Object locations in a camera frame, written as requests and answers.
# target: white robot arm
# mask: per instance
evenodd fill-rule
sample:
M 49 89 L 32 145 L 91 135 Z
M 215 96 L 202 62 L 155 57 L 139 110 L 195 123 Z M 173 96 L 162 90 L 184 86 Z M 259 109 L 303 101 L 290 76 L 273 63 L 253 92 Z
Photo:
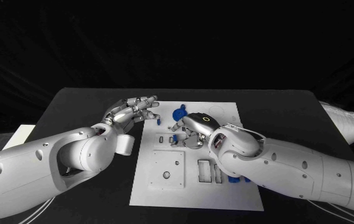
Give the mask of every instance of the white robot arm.
M 354 162 L 266 138 L 233 124 L 220 126 L 207 114 L 188 114 L 172 131 L 179 127 L 189 137 L 172 146 L 198 149 L 208 143 L 210 156 L 228 176 L 243 175 L 286 196 L 354 209 Z
M 94 126 L 0 151 L 0 218 L 26 211 L 98 175 L 114 153 L 130 155 L 134 138 L 126 133 L 134 122 L 160 118 L 146 110 L 159 106 L 156 99 L 120 100 Z

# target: black curtain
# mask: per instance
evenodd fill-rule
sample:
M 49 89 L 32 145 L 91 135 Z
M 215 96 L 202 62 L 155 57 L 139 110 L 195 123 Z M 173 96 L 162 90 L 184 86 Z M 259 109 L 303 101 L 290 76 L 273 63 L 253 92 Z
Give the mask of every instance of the black curtain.
M 306 89 L 353 109 L 353 0 L 0 0 L 0 10 L 3 130 L 36 123 L 64 87 Z

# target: blue part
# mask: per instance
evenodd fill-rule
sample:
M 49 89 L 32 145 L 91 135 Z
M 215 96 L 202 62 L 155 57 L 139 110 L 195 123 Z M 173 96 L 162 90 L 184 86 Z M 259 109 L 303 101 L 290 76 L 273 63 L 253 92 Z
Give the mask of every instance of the blue part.
M 230 183 L 237 183 L 237 182 L 240 182 L 240 177 L 230 177 L 230 176 L 227 176 L 228 177 L 228 182 Z
M 186 115 L 188 115 L 188 113 L 186 113 L 186 106 L 182 104 L 182 105 L 181 105 L 181 108 L 176 109 L 176 110 L 173 111 L 173 113 L 172 113 L 173 120 L 178 122 L 179 119 L 181 119 L 184 116 L 186 116 Z

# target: white board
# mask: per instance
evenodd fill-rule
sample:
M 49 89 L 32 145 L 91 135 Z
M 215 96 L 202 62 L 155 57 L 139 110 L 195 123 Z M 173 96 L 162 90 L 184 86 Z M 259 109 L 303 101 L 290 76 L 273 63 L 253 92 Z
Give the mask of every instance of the white board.
M 215 182 L 217 163 L 208 156 L 207 144 L 201 149 L 194 150 L 189 148 L 173 148 L 169 146 L 168 141 L 173 134 L 178 138 L 185 137 L 185 132 L 181 129 L 172 132 L 168 128 L 175 124 L 172 112 L 181 107 L 181 104 L 185 104 L 188 113 L 205 113 L 215 118 L 221 125 L 233 123 L 243 127 L 236 103 L 159 102 L 159 107 L 150 108 L 150 111 L 160 115 L 160 125 L 157 125 L 156 121 L 144 121 L 130 205 L 263 211 L 259 187 L 253 182 L 247 183 L 241 177 L 238 183 L 230 183 L 227 175 L 223 172 L 221 179 L 217 175 L 217 179 L 218 181 L 221 180 L 223 183 Z M 155 166 L 156 159 L 157 162 L 168 160 L 166 155 L 169 152 L 184 152 L 184 176 L 179 175 L 175 178 L 175 183 L 172 183 L 173 186 L 178 186 L 184 181 L 184 185 L 179 185 L 179 188 L 169 187 L 170 182 L 166 183 L 168 181 L 162 175 L 168 170 L 156 168 Z M 176 159 L 170 157 L 168 163 L 173 162 L 173 160 L 176 161 Z M 210 161 L 210 166 L 205 166 L 204 169 L 210 170 L 211 183 L 199 182 L 198 160 Z M 155 179 L 155 181 L 157 180 L 160 186 L 152 186 L 152 179 Z

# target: black table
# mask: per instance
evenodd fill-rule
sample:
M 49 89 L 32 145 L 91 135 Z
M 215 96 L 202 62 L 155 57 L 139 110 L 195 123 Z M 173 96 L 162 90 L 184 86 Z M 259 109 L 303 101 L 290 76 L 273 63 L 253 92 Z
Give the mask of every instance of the black table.
M 100 122 L 117 100 L 157 95 L 163 101 L 236 102 L 244 128 L 354 160 L 350 146 L 309 91 L 210 89 L 62 89 L 27 142 Z M 143 122 L 134 125 L 131 156 L 116 155 L 97 177 L 56 196 L 32 223 L 325 223 L 345 222 L 308 201 L 260 187 L 264 212 L 129 206 Z M 19 223 L 36 210 L 4 218 Z

